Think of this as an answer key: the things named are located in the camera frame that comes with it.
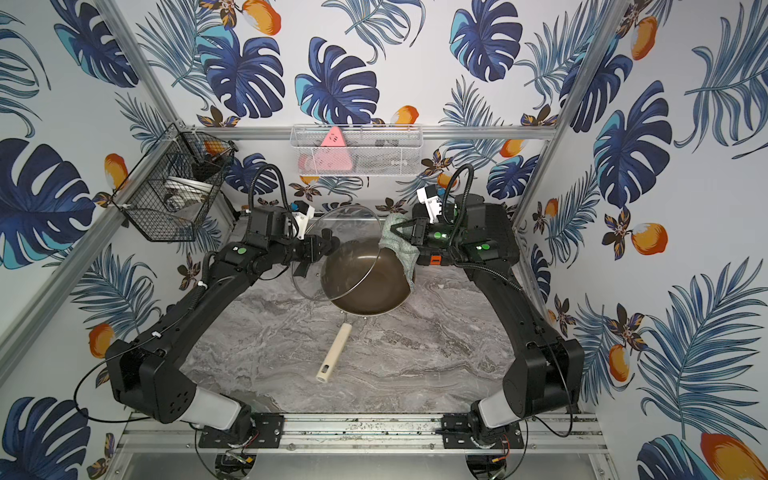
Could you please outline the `glass pot lid black knob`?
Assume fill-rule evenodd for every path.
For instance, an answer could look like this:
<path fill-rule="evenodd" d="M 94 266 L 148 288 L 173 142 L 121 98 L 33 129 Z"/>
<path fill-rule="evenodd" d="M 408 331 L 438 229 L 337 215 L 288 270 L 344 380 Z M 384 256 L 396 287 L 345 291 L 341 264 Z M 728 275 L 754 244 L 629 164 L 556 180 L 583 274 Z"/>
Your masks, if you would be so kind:
<path fill-rule="evenodd" d="M 325 239 L 333 235 L 338 237 L 343 244 L 363 238 L 380 240 L 381 233 L 382 222 L 372 210 L 360 205 L 345 205 L 311 221 L 305 236 L 318 235 Z M 327 246 L 326 254 L 318 262 L 312 264 L 296 261 L 292 263 L 291 279 L 301 296 L 309 300 L 321 301 L 314 294 L 314 282 L 309 279 L 309 273 L 323 258 L 330 256 L 338 248 Z"/>

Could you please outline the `green waffle cloth checkered trim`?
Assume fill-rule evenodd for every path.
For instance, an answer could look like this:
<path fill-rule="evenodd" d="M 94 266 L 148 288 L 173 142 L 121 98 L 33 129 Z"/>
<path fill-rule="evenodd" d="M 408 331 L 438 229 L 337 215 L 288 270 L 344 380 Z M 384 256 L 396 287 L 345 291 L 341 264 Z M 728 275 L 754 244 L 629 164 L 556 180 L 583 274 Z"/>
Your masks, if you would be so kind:
<path fill-rule="evenodd" d="M 407 240 L 399 237 L 392 232 L 391 228 L 395 224 L 406 221 L 407 218 L 404 214 L 391 213 L 385 220 L 382 227 L 382 234 L 379 240 L 379 247 L 391 250 L 400 261 L 404 275 L 408 282 L 410 290 L 414 289 L 414 271 L 417 265 L 417 259 L 419 257 L 419 250 L 416 246 L 411 245 Z"/>

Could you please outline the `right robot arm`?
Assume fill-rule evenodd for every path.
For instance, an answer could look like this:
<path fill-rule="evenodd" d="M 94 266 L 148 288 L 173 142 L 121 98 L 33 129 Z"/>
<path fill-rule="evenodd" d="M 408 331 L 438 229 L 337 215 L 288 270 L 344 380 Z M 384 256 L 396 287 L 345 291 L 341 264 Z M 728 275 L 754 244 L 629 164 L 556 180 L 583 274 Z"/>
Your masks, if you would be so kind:
<path fill-rule="evenodd" d="M 419 266 L 454 266 L 489 301 L 513 350 L 500 390 L 475 402 L 480 430 L 506 427 L 542 413 L 573 411 L 583 379 L 585 353 L 541 315 L 516 281 L 520 250 L 505 208 L 471 192 L 474 168 L 459 167 L 450 178 L 467 176 L 461 193 L 426 187 L 411 219 L 392 233 L 418 250 Z"/>

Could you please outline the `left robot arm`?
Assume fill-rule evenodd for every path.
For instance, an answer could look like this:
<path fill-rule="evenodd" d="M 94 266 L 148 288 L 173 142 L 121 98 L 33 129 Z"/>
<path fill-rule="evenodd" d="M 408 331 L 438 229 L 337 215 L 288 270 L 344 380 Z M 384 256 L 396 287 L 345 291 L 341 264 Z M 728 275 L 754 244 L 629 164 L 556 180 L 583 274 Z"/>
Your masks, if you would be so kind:
<path fill-rule="evenodd" d="M 241 401 L 210 392 L 181 370 L 189 353 L 219 315 L 275 266 L 309 267 L 329 256 L 340 241 L 328 228 L 307 232 L 312 213 L 279 206 L 248 206 L 243 237 L 208 253 L 198 284 L 157 323 L 130 342 L 107 350 L 106 367 L 114 399 L 163 424 L 183 421 L 224 432 L 242 443 L 253 426 Z"/>

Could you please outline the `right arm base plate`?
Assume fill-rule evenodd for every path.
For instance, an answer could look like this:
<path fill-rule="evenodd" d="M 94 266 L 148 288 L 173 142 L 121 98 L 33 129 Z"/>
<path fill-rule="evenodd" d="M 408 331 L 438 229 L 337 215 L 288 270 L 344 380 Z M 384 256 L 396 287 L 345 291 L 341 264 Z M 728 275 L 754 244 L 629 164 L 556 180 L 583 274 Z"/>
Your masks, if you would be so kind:
<path fill-rule="evenodd" d="M 445 414 L 436 433 L 446 449 L 518 450 L 524 439 L 518 423 L 487 427 L 474 412 Z"/>

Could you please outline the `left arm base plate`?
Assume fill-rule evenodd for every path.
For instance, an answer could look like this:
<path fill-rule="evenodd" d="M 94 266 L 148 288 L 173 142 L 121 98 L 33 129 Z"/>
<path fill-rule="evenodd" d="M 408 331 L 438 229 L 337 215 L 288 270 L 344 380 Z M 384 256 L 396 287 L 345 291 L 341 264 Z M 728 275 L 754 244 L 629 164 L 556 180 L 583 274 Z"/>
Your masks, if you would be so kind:
<path fill-rule="evenodd" d="M 252 413 L 238 417 L 228 430 L 204 427 L 196 446 L 202 449 L 276 449 L 280 446 L 285 417 L 275 413 Z"/>

